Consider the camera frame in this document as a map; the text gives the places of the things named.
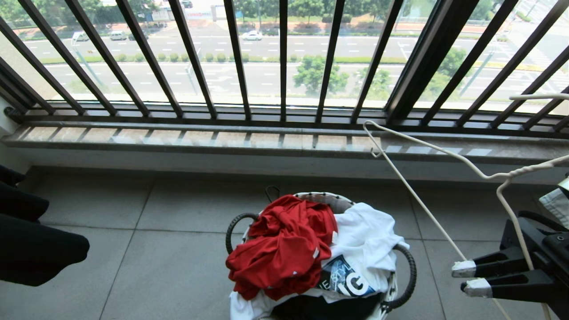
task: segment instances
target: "white t-shirt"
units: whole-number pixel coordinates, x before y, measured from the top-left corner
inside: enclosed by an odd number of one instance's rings
[[[395,271],[397,259],[393,247],[401,244],[409,248],[403,237],[393,232],[393,217],[365,203],[357,203],[334,217],[338,233],[332,237],[332,257],[322,261],[317,287],[303,295],[323,296],[331,303],[386,292],[387,279]],[[291,294],[275,301],[260,291],[247,301],[237,292],[231,292],[230,318],[254,320],[267,317],[274,307],[296,296]]]

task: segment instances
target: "tile floor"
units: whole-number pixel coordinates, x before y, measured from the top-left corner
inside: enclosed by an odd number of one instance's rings
[[[51,202],[42,223],[84,235],[91,249],[85,261],[40,287],[0,282],[0,319],[228,319],[225,230],[237,214],[267,205],[268,180],[41,175],[32,192]],[[283,193],[335,192],[394,216],[417,261],[418,282],[389,319],[503,319],[490,300],[460,292],[462,280],[450,277],[459,257],[401,184],[280,181],[272,184]],[[511,203],[540,211],[536,190],[525,190],[510,192]],[[498,250],[505,214],[491,189],[421,183],[417,192],[467,256]],[[403,286],[408,267],[400,262]],[[502,304],[512,320],[543,318],[536,303]]]

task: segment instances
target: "basket handle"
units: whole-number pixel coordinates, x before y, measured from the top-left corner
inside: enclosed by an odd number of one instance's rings
[[[240,214],[231,221],[229,227],[227,228],[227,232],[225,233],[225,249],[227,249],[227,254],[231,254],[233,252],[233,246],[231,245],[231,234],[233,233],[233,228],[237,225],[239,221],[244,218],[251,218],[254,221],[257,221],[258,215],[256,214]]]
[[[405,302],[407,302],[409,298],[411,298],[413,291],[415,291],[415,284],[417,283],[417,265],[415,264],[415,259],[413,259],[411,252],[409,252],[409,250],[407,250],[405,247],[403,247],[400,244],[394,246],[393,249],[400,251],[407,258],[407,262],[409,263],[409,271],[411,275],[409,277],[409,283],[407,284],[407,288],[405,288],[405,292],[399,298],[393,301],[386,301],[382,303],[382,306],[387,312],[390,312],[393,309],[399,308],[400,306],[405,304]]]

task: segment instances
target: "car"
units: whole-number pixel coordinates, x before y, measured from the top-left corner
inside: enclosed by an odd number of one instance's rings
[[[146,31],[144,31],[144,30],[142,30],[142,33],[144,34],[144,37],[146,39],[148,39],[148,33],[146,33]],[[134,35],[133,34],[129,34],[129,40],[134,41]]]
[[[263,35],[260,32],[257,32],[256,30],[253,31],[249,31],[245,34],[243,34],[243,40],[261,40],[263,39]]]
[[[89,41],[89,37],[84,31],[78,31],[73,33],[72,41]]]
[[[110,33],[110,39],[115,41],[115,40],[126,40],[126,38],[128,38],[128,36],[126,35],[126,32],[124,31],[113,31]]]

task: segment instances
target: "laundry basket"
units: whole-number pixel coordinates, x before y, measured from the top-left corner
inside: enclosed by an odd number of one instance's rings
[[[343,214],[348,208],[354,205],[354,202],[350,199],[341,195],[333,194],[331,192],[301,192],[295,194],[295,196],[303,200],[325,203],[330,206],[332,212],[335,215]],[[251,218],[253,220],[256,220],[261,213],[262,211],[259,214],[240,214],[235,217],[233,221],[231,221],[225,235],[225,247],[228,254],[233,252],[231,235],[233,233],[233,228],[237,225],[237,223],[244,218]],[[241,239],[241,243],[245,243],[249,239],[248,232],[249,227],[247,227],[247,230],[245,230],[243,238]],[[379,303],[377,304],[375,311],[372,312],[372,314],[368,317],[368,320],[385,319],[390,311],[402,306],[405,302],[407,302],[415,290],[415,283],[417,282],[417,267],[415,265],[413,256],[405,247],[401,245],[396,245],[393,249],[403,253],[407,259],[407,262],[409,263],[409,283],[407,284],[405,292],[400,297],[397,297],[397,274],[396,272],[391,272],[391,275],[387,279],[387,291],[384,293],[379,293],[381,295],[378,300]]]

